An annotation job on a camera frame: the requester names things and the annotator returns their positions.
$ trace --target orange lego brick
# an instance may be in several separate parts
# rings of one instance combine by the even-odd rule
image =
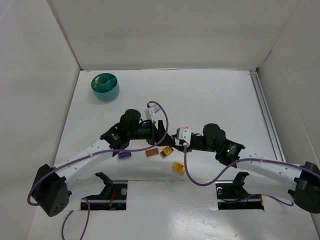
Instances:
[[[159,154],[158,148],[153,148],[153,149],[145,151],[146,157],[151,157],[151,156],[158,155],[158,154]]]
[[[160,154],[161,154],[162,157],[165,158],[166,156],[168,156],[173,151],[174,151],[174,149],[172,147],[166,146]]]
[[[175,162],[175,163],[173,164],[172,168],[173,168],[174,170],[177,170],[177,171],[180,172],[180,173],[183,173],[183,174],[186,172],[185,166],[183,166],[182,164],[180,164],[180,163],[178,163],[178,162]]]

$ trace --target white enclosure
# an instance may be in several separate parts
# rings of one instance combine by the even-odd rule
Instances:
[[[50,0],[83,69],[260,67],[298,0]]]
[[[91,79],[103,72],[80,72],[55,166],[89,147],[117,123],[127,109],[133,108],[143,113],[149,100],[157,100],[166,110],[170,135],[181,126],[189,126],[192,132],[201,133],[204,125],[217,123],[229,139],[246,146],[240,152],[240,158],[276,159],[249,71],[110,70],[121,83],[121,90],[117,99],[108,103],[96,99],[89,86]],[[163,115],[157,114],[155,119],[163,119]],[[145,140],[133,140],[127,149],[146,146]],[[187,154],[187,159],[190,174],[205,182],[212,180],[225,167],[214,160],[212,152],[192,151]],[[191,240],[196,236],[197,239],[214,236],[230,239],[237,236],[240,240],[269,239],[272,236],[282,240],[291,240],[294,236],[297,239],[318,238],[310,214],[297,206],[285,208],[274,200],[266,200],[265,211],[218,210],[215,187],[194,186],[185,174],[177,174],[172,169],[174,162],[184,164],[182,152],[174,150],[166,158],[160,155],[147,158],[144,151],[133,152],[128,160],[113,157],[81,175],[79,182],[98,172],[105,173],[112,180],[132,180],[127,187],[126,211],[93,211],[85,237],[98,239],[109,235],[114,240],[151,239],[151,236],[154,236],[153,240]],[[229,169],[220,180],[233,180],[238,172],[239,169]],[[76,199],[52,218],[38,209],[28,239],[59,238],[66,214],[70,210],[79,210],[80,204],[81,199]],[[79,236],[86,214],[77,212],[71,218],[71,225],[68,224],[65,229],[66,237]],[[245,220],[243,224],[239,222],[241,218]],[[125,226],[121,233],[116,230],[120,223]],[[250,225],[254,230],[248,231]]]

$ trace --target teal bowl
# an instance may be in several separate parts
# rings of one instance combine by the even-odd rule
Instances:
[[[115,75],[101,73],[91,81],[91,88],[96,97],[104,102],[114,100],[120,91],[119,83]]]

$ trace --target purple cable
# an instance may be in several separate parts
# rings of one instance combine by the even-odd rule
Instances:
[[[191,177],[191,175],[190,175],[190,173],[189,173],[189,170],[188,170],[188,166],[187,166],[187,146],[184,146],[183,153],[184,153],[184,167],[185,167],[186,175],[188,176],[188,178],[190,179],[191,182],[193,182],[195,185],[198,185],[198,186],[200,186],[200,187],[205,187],[205,186],[209,186],[209,185],[213,184],[214,182],[216,182],[216,181],[222,176],[222,174],[224,174],[224,173],[228,170],[228,168],[232,167],[233,165],[236,165],[236,164],[242,163],[242,162],[247,162],[247,161],[250,161],[250,162],[261,162],[261,159],[258,159],[258,158],[244,158],[244,159],[240,159],[240,160],[238,160],[238,161],[234,161],[234,162],[230,163],[228,166],[226,166],[226,167],[218,174],[218,176],[216,176],[212,181],[209,181],[209,182],[207,182],[207,183],[199,183],[199,182],[195,181],[195,180]],[[278,164],[278,165],[285,165],[285,166],[288,166],[288,167],[296,168],[296,169],[305,171],[306,173],[309,173],[309,174],[315,176],[316,178],[320,179],[320,175],[316,174],[315,172],[313,172],[313,171],[311,171],[311,170],[309,170],[309,169],[305,169],[305,168],[302,167],[302,166],[297,166],[297,165],[294,165],[294,164],[291,164],[291,163],[287,163],[287,162],[283,162],[283,161],[274,161],[274,160],[263,160],[263,162],[265,162],[265,163],[271,163],[271,164]],[[237,200],[237,201],[231,201],[231,202],[228,201],[228,203],[238,203],[238,202],[240,202],[240,201],[243,201],[243,200],[247,200],[247,199],[249,199],[249,198],[252,198],[252,197],[255,196],[255,195],[258,195],[258,194],[252,194],[252,195],[249,195],[249,196],[247,196],[247,197],[245,197],[245,198],[243,198],[243,199]],[[294,205],[293,202],[291,202],[291,203],[286,203],[286,202],[281,201],[280,199],[278,199],[278,198],[276,198],[276,197],[274,197],[274,196],[269,196],[269,195],[267,195],[267,196],[270,197],[270,198],[272,198],[272,199],[274,199],[274,200],[276,200],[276,201],[278,201],[278,202],[280,202],[280,203],[282,203],[282,204],[284,204],[284,205],[287,205],[287,206],[293,206],[293,205]]]
[[[240,203],[240,202],[243,202],[243,201],[245,201],[245,200],[248,200],[248,199],[250,199],[250,198],[252,198],[252,197],[254,197],[254,196],[257,196],[257,195],[261,195],[261,194],[251,194],[251,195],[246,196],[246,197],[244,197],[244,198],[242,198],[242,199],[239,199],[239,200],[236,200],[236,201],[224,201],[224,203],[225,203],[225,204],[236,204],[236,203]],[[293,202],[291,202],[291,203],[286,203],[286,202],[281,201],[280,199],[278,199],[278,198],[276,198],[276,197],[274,197],[274,196],[270,196],[270,195],[266,195],[266,196],[268,196],[268,197],[270,197],[270,198],[272,198],[272,199],[274,199],[274,200],[276,200],[276,201],[278,201],[278,202],[280,202],[280,203],[282,203],[282,204],[284,204],[284,205],[290,206],[290,207],[294,205]]]
[[[234,162],[230,163],[228,166],[226,166],[218,174],[218,176],[216,176],[212,181],[209,181],[207,183],[199,183],[199,182],[195,181],[191,177],[191,175],[189,173],[189,170],[188,170],[188,167],[187,167],[187,147],[186,146],[184,146],[183,152],[184,152],[184,167],[185,167],[186,175],[188,176],[188,178],[190,179],[191,182],[193,182],[195,185],[198,185],[200,187],[206,187],[206,186],[209,186],[209,185],[213,184],[214,182],[216,182],[222,176],[222,174],[225,173],[225,171],[228,170],[228,168],[232,167],[233,165],[236,165],[236,164],[239,164],[239,163],[242,163],[242,162],[261,162],[262,161],[261,159],[258,159],[258,158],[244,158],[244,159],[240,159],[238,161],[234,161]],[[305,171],[306,173],[311,174],[311,175],[315,176],[316,178],[320,179],[320,175],[316,174],[315,172],[313,172],[313,171],[311,171],[309,169],[306,169],[306,168],[304,168],[302,166],[294,165],[292,163],[283,162],[283,161],[274,161],[274,160],[263,160],[262,162],[270,163],[270,164],[284,165],[284,166],[292,167],[292,168],[295,168],[295,169],[299,169],[299,170]]]
[[[164,135],[162,136],[162,138],[160,139],[160,141],[158,141],[155,145],[152,145],[152,146],[148,146],[148,147],[145,147],[145,148],[141,148],[141,149],[108,149],[108,150],[102,150],[102,151],[97,151],[95,153],[93,153],[92,155],[93,156],[96,156],[96,155],[99,155],[99,154],[104,154],[104,153],[109,153],[109,152],[140,152],[140,151],[146,151],[146,150],[149,150],[149,149],[152,149],[156,146],[158,146],[166,137],[167,133],[168,133],[168,129],[169,129],[169,120],[168,120],[168,116],[167,116],[167,113],[166,111],[164,110],[164,108],[156,101],[149,101],[149,103],[151,104],[156,104],[159,106],[159,108],[162,110],[163,112],[163,115],[165,117],[165,122],[166,122],[166,126],[165,126],[165,132],[164,132]],[[47,177],[49,177],[51,174],[59,171],[60,169],[63,169],[67,166],[70,166],[72,164],[76,164],[80,161],[83,161],[83,160],[86,160],[88,158],[90,158],[91,156],[90,155],[87,155],[87,156],[83,156],[81,158],[78,158],[76,160],[73,160],[71,162],[68,162],[64,165],[61,165],[55,169],[53,169],[52,171],[48,172],[46,175],[44,175],[43,177],[41,177],[31,188],[30,192],[28,193],[28,196],[27,196],[27,199],[26,201],[28,202],[29,205],[31,206],[39,206],[39,204],[37,203],[33,203],[31,202],[31,196],[32,196],[32,193],[34,192],[34,190],[38,187],[38,185],[40,183],[42,183],[43,180],[45,180]]]
[[[85,235],[85,232],[87,230],[87,226],[88,226],[88,222],[89,222],[89,217],[90,217],[90,203],[89,201],[86,199],[86,198],[82,198],[83,200],[86,201],[86,204],[88,205],[88,215],[86,217],[86,221],[85,221],[85,225],[84,225],[84,228],[83,228],[83,232],[81,234],[81,237],[79,240],[82,240],[82,238],[84,237]],[[63,221],[63,224],[62,224],[62,228],[61,228],[61,237],[62,237],[62,240],[66,240],[65,239],[65,235],[64,235],[64,229],[65,229],[65,225],[66,225],[66,221],[67,219],[70,217],[70,215],[73,213],[74,211],[70,211],[69,214],[65,217],[64,221]]]

